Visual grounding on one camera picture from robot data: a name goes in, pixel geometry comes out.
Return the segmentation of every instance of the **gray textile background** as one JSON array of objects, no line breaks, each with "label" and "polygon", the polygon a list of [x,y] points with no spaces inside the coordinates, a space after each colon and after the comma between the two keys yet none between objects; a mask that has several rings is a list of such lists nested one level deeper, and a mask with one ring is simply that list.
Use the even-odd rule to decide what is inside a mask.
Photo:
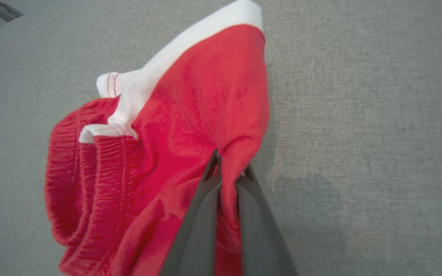
[{"label": "gray textile background", "polygon": [[[260,0],[253,167],[301,275],[442,276],[442,1]],[[60,0],[0,29],[0,275],[59,275],[51,128],[227,0]]]}]

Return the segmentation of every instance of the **red garment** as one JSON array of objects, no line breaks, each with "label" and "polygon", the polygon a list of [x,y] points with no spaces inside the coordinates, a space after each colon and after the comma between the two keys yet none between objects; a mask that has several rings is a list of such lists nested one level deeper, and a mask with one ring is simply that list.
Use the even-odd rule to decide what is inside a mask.
[{"label": "red garment", "polygon": [[54,237],[67,247],[61,271],[157,275],[218,148],[223,190],[216,275],[241,275],[234,182],[269,121],[264,44],[259,28],[241,24],[189,47],[131,122],[137,138],[114,126],[107,133],[118,134],[97,131],[92,140],[78,141],[86,125],[109,127],[124,95],[91,101],[56,125],[45,197]]}]

